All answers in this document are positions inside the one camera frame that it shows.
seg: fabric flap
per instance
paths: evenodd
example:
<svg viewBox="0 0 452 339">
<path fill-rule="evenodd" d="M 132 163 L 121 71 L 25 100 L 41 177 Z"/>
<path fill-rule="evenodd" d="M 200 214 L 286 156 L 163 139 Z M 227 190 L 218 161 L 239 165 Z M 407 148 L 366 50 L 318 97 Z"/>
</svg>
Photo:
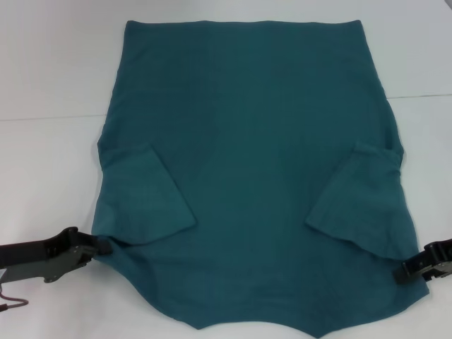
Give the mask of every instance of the fabric flap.
<svg viewBox="0 0 452 339">
<path fill-rule="evenodd" d="M 401 160 L 392 150 L 357 143 L 308 215 L 308 226 L 383 258 L 417 254 L 400 184 Z"/>
<path fill-rule="evenodd" d="M 150 145 L 100 152 L 103 180 L 93 233 L 147 244 L 195 225 L 195 217 Z"/>
</svg>

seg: cord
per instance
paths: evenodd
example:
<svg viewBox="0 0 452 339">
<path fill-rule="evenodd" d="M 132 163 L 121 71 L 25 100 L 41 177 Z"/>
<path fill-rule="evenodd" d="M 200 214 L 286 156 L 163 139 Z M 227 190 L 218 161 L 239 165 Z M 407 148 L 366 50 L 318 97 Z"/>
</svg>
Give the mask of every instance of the cord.
<svg viewBox="0 0 452 339">
<path fill-rule="evenodd" d="M 0 284 L 0 298 L 2 298 L 3 300 L 8 300 L 9 302 L 18 302 L 18 304 L 13 304 L 13 305 L 3 304 L 3 305 L 0 305 L 0 312 L 1 311 L 6 311 L 7 309 L 15 309 L 17 307 L 22 307 L 22 306 L 28 305 L 28 300 L 6 297 L 6 296 L 3 295 L 2 292 L 3 292 L 3 289 L 2 289 L 2 286 Z"/>
</svg>

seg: teal skirt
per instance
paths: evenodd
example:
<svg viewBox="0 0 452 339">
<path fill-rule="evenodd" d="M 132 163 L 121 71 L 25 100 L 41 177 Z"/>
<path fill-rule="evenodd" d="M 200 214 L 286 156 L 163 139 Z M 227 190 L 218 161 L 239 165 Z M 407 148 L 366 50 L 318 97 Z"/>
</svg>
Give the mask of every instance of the teal skirt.
<svg viewBox="0 0 452 339">
<path fill-rule="evenodd" d="M 321 337 L 428 293 L 359 21 L 128 22 L 98 148 L 98 259 L 176 320 Z"/>
</svg>

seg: white surface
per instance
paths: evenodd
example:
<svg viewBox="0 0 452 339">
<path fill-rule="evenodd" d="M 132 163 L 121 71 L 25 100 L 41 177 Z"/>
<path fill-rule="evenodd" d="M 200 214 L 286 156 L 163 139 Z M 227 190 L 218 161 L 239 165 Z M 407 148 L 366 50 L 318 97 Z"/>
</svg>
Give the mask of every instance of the white surface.
<svg viewBox="0 0 452 339">
<path fill-rule="evenodd" d="M 10 121 L 0 121 L 0 244 L 44 239 L 68 226 L 89 232 L 100 185 L 95 142 L 126 20 L 357 18 L 389 97 L 452 93 L 452 11 L 443 0 L 3 1 L 0 120 Z M 452 238 L 452 96 L 390 103 L 407 153 L 403 184 L 420 243 Z M 430 296 L 406 312 L 326 338 L 445 338 L 451 284 L 452 278 L 434 281 Z M 159 314 L 97 262 L 53 284 L 24 280 L 5 284 L 4 292 L 31 303 L 0 314 L 2 338 L 310 338 L 267 323 L 195 331 Z"/>
<path fill-rule="evenodd" d="M 3 0 L 0 120 L 104 114 L 132 19 L 360 19 L 388 97 L 452 93 L 444 0 Z"/>
</svg>

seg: white table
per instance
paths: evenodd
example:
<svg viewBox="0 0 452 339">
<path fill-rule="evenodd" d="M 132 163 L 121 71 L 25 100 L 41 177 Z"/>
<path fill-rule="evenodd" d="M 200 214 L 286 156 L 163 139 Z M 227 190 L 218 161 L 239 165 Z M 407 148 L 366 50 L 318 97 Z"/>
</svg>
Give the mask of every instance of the white table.
<svg viewBox="0 0 452 339">
<path fill-rule="evenodd" d="M 15 0 L 0 10 L 0 244 L 69 226 L 90 231 L 101 179 L 95 143 L 127 20 L 355 19 L 398 121 L 420 244 L 452 238 L 452 10 L 443 0 Z M 430 288 L 400 315 L 328 338 L 447 338 L 452 278 Z M 2 338 L 309 338 L 269 323 L 195 331 L 98 262 L 53 284 L 32 279 L 4 289 L 31 303 L 0 314 Z"/>
</svg>

